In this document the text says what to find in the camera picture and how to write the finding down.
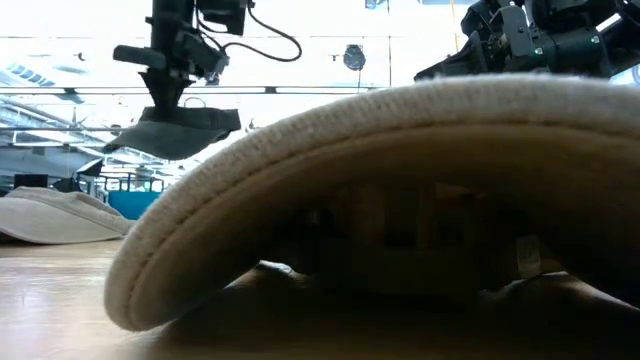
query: hat brim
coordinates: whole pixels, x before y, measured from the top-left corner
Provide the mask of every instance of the hat brim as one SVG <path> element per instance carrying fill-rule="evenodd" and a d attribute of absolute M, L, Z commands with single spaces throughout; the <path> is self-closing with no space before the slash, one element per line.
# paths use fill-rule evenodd
<path fill-rule="evenodd" d="M 29 199 L 0 201 L 0 233 L 36 244 L 75 244 L 122 238 L 93 221 Z"/>
<path fill-rule="evenodd" d="M 224 135 L 221 130 L 140 121 L 124 130 L 103 151 L 110 153 L 121 147 L 130 147 L 163 159 L 182 160 L 199 153 Z"/>
<path fill-rule="evenodd" d="M 175 184 L 126 238 L 111 319 L 161 325 L 251 268 L 265 225 L 354 180 L 436 178 L 505 195 L 591 284 L 640 303 L 640 93 L 545 76 L 444 79 L 371 92 L 250 134 Z"/>

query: blue bin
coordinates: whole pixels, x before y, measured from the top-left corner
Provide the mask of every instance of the blue bin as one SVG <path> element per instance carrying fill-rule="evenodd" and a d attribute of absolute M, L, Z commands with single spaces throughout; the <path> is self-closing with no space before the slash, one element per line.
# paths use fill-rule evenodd
<path fill-rule="evenodd" d="M 129 220 L 138 220 L 160 196 L 159 192 L 109 192 L 109 205 Z"/>

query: wooden surface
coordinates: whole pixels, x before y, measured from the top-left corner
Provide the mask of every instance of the wooden surface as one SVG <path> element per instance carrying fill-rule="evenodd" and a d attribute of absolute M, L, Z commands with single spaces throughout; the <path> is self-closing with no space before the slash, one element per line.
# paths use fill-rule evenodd
<path fill-rule="evenodd" d="M 322 294 L 263 266 L 186 318 L 133 334 L 102 309 L 118 246 L 0 245 L 0 359 L 640 358 L 640 313 L 560 275 L 462 310 Z"/>

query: beige hat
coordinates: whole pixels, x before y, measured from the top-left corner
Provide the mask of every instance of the beige hat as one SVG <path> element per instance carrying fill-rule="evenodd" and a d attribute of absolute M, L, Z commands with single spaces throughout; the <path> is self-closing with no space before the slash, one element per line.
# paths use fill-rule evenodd
<path fill-rule="evenodd" d="M 428 178 L 501 196 L 570 272 L 640 305 L 640 91 L 493 75 L 351 97 L 230 145 L 134 226 L 107 279 L 107 313 L 130 330 L 169 322 L 265 259 L 269 229 L 307 199 Z M 443 262 L 438 276 L 460 266 Z"/>
<path fill-rule="evenodd" d="M 19 187 L 0 198 L 0 233 L 38 244 L 123 237 L 132 222 L 87 194 Z"/>

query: beige cloth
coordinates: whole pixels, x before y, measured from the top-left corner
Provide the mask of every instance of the beige cloth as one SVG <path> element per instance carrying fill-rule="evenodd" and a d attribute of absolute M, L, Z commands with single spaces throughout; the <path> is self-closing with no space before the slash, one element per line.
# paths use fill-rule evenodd
<path fill-rule="evenodd" d="M 282 120 L 154 203 L 111 268 L 107 313 L 130 330 L 180 317 L 253 267 L 265 229 L 292 207 L 385 176 L 503 195 L 548 231 L 569 271 L 640 304 L 638 114 L 637 89 L 493 75 L 370 92 Z"/>
<path fill-rule="evenodd" d="M 98 199 L 80 193 L 20 187 L 0 198 L 0 233 L 38 244 L 122 238 L 132 222 Z"/>

